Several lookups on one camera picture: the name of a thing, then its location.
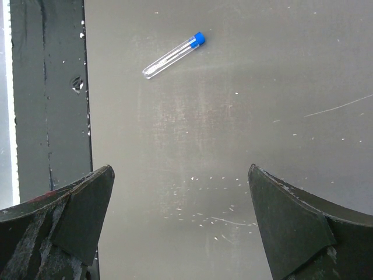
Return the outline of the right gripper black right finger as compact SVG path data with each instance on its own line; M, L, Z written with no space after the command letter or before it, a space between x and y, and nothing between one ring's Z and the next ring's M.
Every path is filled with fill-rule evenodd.
M253 164L248 184L273 279L372 279L372 216Z

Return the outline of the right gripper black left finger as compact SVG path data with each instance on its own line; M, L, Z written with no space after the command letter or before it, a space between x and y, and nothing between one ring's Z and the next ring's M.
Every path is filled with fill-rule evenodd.
M114 178L105 165L1 210L1 279L99 279L97 246Z

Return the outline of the blue-capped test tube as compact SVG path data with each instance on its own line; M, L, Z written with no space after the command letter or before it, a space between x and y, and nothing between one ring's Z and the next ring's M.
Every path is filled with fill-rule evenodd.
M192 51L199 48L205 43L205 41L206 39L201 32L196 33L194 36L187 39L185 42L181 43L179 46L175 47L152 64L148 65L142 71L143 76L146 79L153 78L160 72L172 66L177 61L187 56Z

